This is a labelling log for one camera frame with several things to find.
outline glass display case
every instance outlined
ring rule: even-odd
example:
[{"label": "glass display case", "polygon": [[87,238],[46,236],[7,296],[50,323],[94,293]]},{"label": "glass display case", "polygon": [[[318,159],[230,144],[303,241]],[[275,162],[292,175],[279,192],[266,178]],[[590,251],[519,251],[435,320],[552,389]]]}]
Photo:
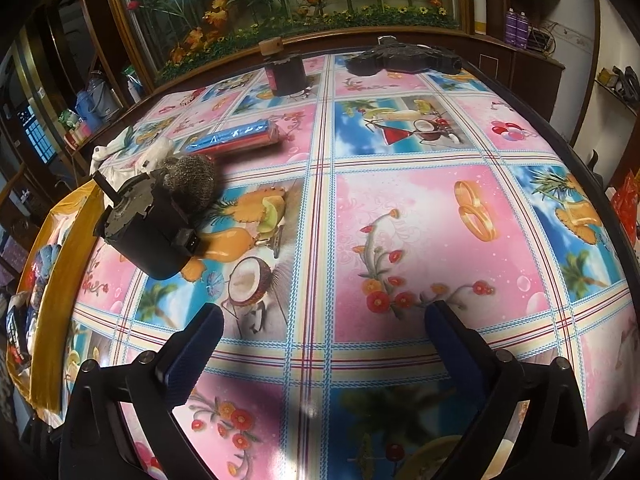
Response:
[{"label": "glass display case", "polygon": [[458,28],[458,0],[118,0],[151,77],[165,82],[206,62],[291,37],[347,27]]}]

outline white wall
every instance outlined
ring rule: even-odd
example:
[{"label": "white wall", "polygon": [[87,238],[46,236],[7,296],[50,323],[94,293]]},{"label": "white wall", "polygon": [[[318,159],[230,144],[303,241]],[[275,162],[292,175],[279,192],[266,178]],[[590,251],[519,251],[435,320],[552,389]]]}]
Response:
[{"label": "white wall", "polygon": [[556,38],[551,57],[564,64],[551,125],[566,140],[574,134],[587,89],[594,40],[594,0],[560,0],[546,17]]},{"label": "white wall", "polygon": [[[609,0],[600,0],[600,53],[598,70],[631,65],[640,72],[640,45]],[[595,171],[608,182],[616,170],[636,117],[606,90],[593,86],[591,101],[574,150],[588,160],[596,150],[600,160]]]}]

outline blue gripper pad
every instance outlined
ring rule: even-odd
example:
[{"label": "blue gripper pad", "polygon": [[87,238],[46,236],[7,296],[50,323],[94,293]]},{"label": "blue gripper pad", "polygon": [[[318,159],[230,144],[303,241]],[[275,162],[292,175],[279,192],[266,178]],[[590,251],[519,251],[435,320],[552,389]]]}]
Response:
[{"label": "blue gripper pad", "polygon": [[185,329],[174,333],[158,352],[156,377],[164,384],[164,403],[169,409],[187,402],[224,329],[220,307],[205,303]]},{"label": "blue gripper pad", "polygon": [[436,301],[425,309],[424,327],[457,391],[478,409],[482,408],[490,392],[487,374],[491,370],[483,369],[482,361],[489,354],[481,346],[489,352],[491,349],[477,332],[466,328],[443,301]]}]

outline red plastic bag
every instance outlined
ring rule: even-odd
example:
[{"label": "red plastic bag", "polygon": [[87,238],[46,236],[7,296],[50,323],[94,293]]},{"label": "red plastic bag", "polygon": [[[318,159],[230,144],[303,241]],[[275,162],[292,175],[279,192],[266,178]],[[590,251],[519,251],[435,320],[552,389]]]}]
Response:
[{"label": "red plastic bag", "polygon": [[611,205],[620,218],[626,235],[631,240],[631,246],[634,246],[636,244],[636,215],[638,214],[638,183],[630,171],[625,177],[625,183],[612,197]]}]

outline wooden knob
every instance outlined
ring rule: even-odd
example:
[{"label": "wooden knob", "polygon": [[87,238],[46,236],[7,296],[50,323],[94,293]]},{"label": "wooden knob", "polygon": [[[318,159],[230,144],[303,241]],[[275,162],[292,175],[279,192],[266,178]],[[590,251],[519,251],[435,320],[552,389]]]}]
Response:
[{"label": "wooden knob", "polygon": [[274,56],[274,54],[278,54],[284,50],[284,45],[282,44],[282,38],[269,38],[268,40],[261,41],[258,43],[260,47],[260,53],[263,56]]}]

